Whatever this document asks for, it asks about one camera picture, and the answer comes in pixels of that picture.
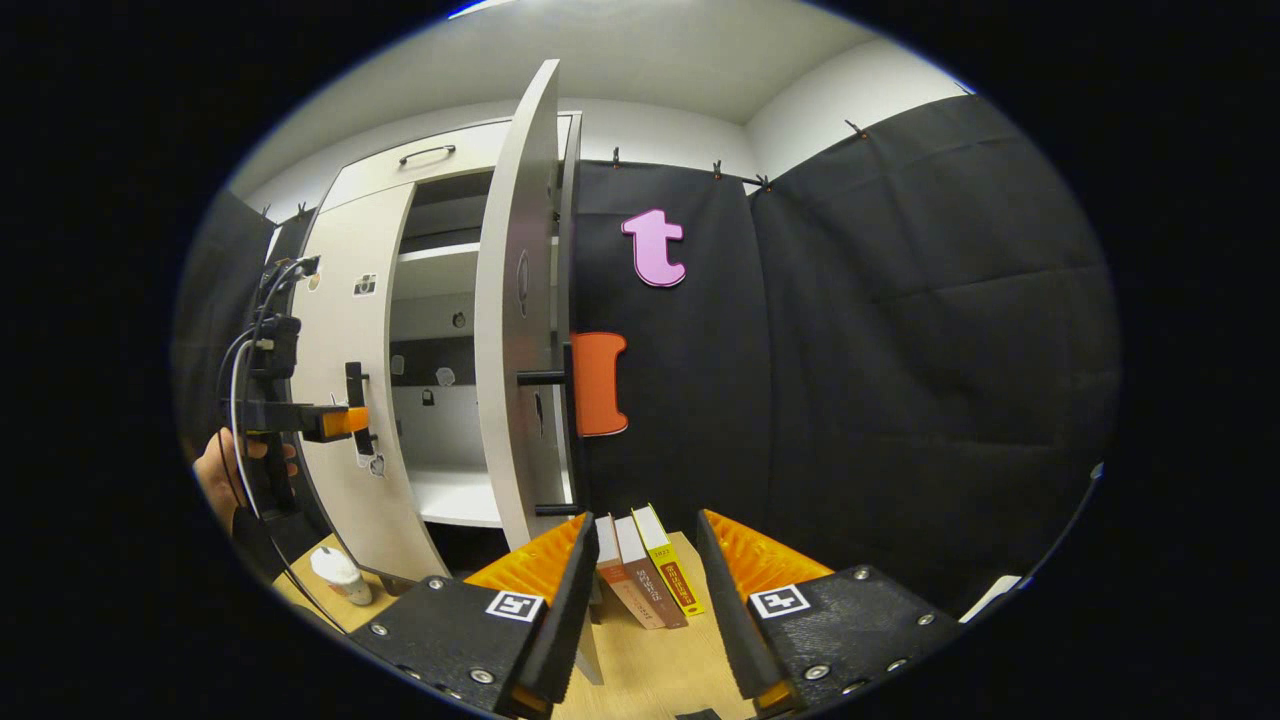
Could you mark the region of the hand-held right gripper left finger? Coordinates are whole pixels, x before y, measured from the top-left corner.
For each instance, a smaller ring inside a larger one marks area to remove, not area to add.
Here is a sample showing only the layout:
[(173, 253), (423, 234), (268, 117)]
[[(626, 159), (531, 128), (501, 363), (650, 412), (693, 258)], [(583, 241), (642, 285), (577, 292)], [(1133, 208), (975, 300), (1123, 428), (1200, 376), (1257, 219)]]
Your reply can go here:
[(596, 519), (579, 514), (463, 580), (429, 577), (349, 639), (486, 716), (549, 719), (588, 623)]

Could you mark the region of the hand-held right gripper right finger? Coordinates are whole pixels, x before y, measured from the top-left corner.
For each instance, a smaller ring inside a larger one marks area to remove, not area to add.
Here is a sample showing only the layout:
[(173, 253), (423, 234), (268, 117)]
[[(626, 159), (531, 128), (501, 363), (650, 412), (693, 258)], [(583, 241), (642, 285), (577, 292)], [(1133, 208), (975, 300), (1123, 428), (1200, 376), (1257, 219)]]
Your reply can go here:
[(963, 630), (877, 568), (832, 570), (708, 509), (698, 552), (731, 673), (760, 716), (864, 696)]

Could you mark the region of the black door handle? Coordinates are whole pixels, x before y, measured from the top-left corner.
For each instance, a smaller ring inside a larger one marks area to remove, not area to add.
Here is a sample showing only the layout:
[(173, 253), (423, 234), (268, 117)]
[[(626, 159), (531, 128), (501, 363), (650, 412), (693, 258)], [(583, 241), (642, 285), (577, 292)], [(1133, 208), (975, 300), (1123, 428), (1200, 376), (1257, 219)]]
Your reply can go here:
[(559, 455), (559, 478), (564, 498), (559, 502), (535, 505), (539, 518), (568, 518), (584, 512), (589, 503), (588, 491), (579, 478), (580, 452), (575, 446), (577, 425), (575, 416), (573, 351), (568, 338), (559, 337), (552, 343), (557, 365), (544, 370), (524, 370), (516, 374), (520, 387), (552, 387), (556, 407), (556, 437)]
[(357, 454), (374, 457), (376, 455), (374, 443), (378, 437), (370, 432), (370, 410), (364, 391), (369, 374), (364, 372), (362, 364), (358, 361), (347, 363), (344, 372), (349, 433)]

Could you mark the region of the white cabinet door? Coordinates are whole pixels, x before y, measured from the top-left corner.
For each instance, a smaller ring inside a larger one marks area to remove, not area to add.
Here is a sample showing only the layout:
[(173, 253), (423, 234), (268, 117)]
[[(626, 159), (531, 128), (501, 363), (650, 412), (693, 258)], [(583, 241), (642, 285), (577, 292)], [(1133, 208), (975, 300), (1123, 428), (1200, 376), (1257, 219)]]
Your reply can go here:
[(500, 529), (512, 550), (536, 536), (539, 423), (518, 374), (550, 365), (559, 64), (544, 60), (511, 118), (486, 199), (476, 268), (477, 413)]
[(301, 447), (314, 493), (337, 539), (365, 570), (416, 583), (445, 575), (410, 488), (390, 387), (390, 283), (413, 186), (402, 184), (317, 214), (303, 251), (317, 258), (317, 284), (300, 284), (301, 322), (291, 397), (347, 402), (347, 363), (369, 374), (374, 457), (352, 439)]

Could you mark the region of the white double-door shoe cabinet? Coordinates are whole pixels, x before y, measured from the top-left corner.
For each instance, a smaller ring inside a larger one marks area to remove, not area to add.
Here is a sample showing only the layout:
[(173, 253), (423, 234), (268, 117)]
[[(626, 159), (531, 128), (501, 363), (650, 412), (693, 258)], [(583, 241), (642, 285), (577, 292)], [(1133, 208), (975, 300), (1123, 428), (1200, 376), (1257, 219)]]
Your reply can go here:
[[(559, 236), (558, 258), (550, 266), (552, 369), (557, 365), (552, 343), (567, 337), (567, 288), (561, 279), (567, 268), (567, 243), (561, 224), (568, 209), (571, 177), (579, 164), (581, 120), (577, 113), (558, 113), (558, 155), (553, 193), (552, 236)], [(494, 168), (413, 186), (398, 255), (453, 243), (480, 242), (483, 218)], [(477, 264), (470, 258), (448, 258), (396, 265), (390, 283), (390, 387), (397, 430), (410, 466), (485, 468), (477, 413), (474, 356), (474, 307)], [(521, 387), (538, 415), (536, 470), (561, 470), (552, 387)], [(424, 521), (445, 574), (458, 570), (458, 553), (433, 532), (456, 533), (457, 525)], [(502, 529), (470, 527), (485, 541), (509, 550)]]

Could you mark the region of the white cabinet shelf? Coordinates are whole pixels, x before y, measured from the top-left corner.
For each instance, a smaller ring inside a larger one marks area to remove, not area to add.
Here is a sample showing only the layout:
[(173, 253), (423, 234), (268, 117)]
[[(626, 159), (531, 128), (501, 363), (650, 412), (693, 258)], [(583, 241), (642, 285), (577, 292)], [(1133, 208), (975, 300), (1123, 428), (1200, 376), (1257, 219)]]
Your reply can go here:
[[(556, 263), (556, 259), (558, 258), (559, 245), (561, 245), (561, 237), (553, 234), (550, 238), (547, 238), (545, 243), (540, 245), (541, 247), (540, 252), (534, 252), (532, 250), (527, 250), (524, 247), (516, 247), (513, 252), (509, 249), (506, 249), (502, 256), (506, 263), (515, 263), (515, 264), (518, 264), (520, 259), (524, 255), (529, 255), (531, 258), (530, 263), (534, 263), (532, 260), (534, 256), (538, 258), (544, 256), (544, 259), (541, 260), (541, 265), (552, 266)], [(398, 256), (396, 256), (394, 264), (406, 265), (406, 264), (426, 263), (431, 260), (448, 259), (448, 258), (470, 258), (474, 263), (479, 263), (479, 258), (481, 254), (483, 254), (483, 243), (480, 242), (453, 243), (434, 249), (417, 250), (412, 252), (402, 252)]]
[(516, 516), (504, 518), (500, 505), (520, 501), (534, 534), (538, 527), (581, 512), (566, 498), (564, 474), (558, 470), (525, 471), (518, 484), (495, 483), (485, 468), (468, 466), (410, 466), (407, 477), (417, 512), (428, 523), (504, 530)]

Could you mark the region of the yellow book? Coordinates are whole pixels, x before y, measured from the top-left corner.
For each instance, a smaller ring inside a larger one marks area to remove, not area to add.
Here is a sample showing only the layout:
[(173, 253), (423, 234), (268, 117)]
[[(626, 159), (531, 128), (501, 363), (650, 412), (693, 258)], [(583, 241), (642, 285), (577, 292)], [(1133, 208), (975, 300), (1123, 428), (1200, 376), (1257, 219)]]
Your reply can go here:
[(664, 582), (675, 605), (686, 618), (703, 615), (707, 611), (707, 606), (698, 597), (689, 580), (689, 574), (655, 509), (650, 503), (632, 509), (631, 516), (643, 546), (659, 573), (660, 579)]

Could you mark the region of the salmon book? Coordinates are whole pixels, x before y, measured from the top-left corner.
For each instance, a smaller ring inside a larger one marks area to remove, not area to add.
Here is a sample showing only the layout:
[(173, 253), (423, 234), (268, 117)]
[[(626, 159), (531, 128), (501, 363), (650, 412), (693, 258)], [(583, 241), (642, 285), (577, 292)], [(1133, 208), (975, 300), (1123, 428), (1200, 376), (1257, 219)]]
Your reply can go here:
[(657, 612), (649, 594), (640, 587), (623, 560), (614, 519), (609, 514), (602, 515), (595, 520), (595, 527), (599, 544), (596, 571), (603, 582), (608, 584), (641, 626), (646, 629), (666, 628), (666, 621)]

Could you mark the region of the brown book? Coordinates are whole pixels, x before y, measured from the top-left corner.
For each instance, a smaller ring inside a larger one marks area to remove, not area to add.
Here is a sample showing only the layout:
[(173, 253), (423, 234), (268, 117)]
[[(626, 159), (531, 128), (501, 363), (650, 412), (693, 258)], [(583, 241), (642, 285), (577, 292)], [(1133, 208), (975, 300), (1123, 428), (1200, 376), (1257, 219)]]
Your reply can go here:
[(614, 519), (620, 560), (645, 610), (646, 626), (676, 629), (689, 625), (662, 579), (631, 516)]

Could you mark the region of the white lidded cup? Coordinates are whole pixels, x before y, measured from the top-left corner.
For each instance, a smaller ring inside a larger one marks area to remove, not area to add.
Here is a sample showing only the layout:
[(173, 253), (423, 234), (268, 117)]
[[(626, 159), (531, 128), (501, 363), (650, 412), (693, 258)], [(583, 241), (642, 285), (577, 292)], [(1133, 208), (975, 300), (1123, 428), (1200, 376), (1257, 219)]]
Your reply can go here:
[(371, 585), (343, 551), (319, 546), (308, 556), (308, 562), (312, 573), (339, 597), (360, 607), (372, 603)]

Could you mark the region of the black backdrop cloth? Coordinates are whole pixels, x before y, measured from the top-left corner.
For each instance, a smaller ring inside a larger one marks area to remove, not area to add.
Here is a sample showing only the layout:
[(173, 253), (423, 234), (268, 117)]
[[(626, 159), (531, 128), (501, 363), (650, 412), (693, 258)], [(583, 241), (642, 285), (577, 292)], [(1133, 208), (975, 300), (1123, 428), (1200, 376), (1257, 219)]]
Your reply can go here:
[[(984, 99), (868, 133), (771, 192), (579, 154), (559, 236), (584, 512), (650, 503), (694, 537), (708, 509), (960, 618), (1085, 496), (1120, 386), (1114, 292), (1070, 191)], [(293, 316), (303, 282), (276, 283), (265, 222), (232, 206), (253, 246), (200, 240), (179, 296), (189, 447), (224, 428), (230, 342)]]

